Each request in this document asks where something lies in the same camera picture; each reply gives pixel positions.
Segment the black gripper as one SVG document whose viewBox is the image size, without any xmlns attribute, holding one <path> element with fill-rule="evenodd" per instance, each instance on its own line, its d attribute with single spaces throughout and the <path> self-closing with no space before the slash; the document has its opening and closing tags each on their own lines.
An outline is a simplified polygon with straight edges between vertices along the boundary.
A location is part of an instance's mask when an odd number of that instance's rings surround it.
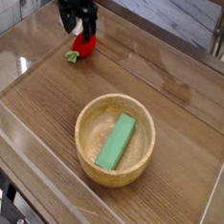
<svg viewBox="0 0 224 224">
<path fill-rule="evenodd" d="M 76 17 L 81 17 L 84 41 L 88 42 L 96 33 L 98 7 L 93 0 L 57 0 L 60 19 L 69 34 L 77 25 Z"/>
</svg>

